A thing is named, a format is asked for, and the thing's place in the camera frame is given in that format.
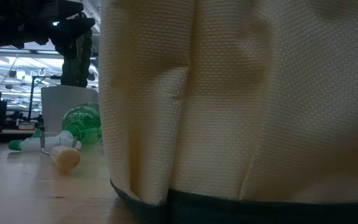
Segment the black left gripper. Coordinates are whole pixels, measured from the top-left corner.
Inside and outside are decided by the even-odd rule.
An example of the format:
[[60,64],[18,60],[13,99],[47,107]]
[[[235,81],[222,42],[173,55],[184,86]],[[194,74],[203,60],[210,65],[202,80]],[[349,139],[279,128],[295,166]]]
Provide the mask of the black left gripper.
[[42,1],[42,45],[52,41],[55,50],[69,59],[77,58],[77,39],[95,25],[94,18],[83,13],[80,2],[66,0]]

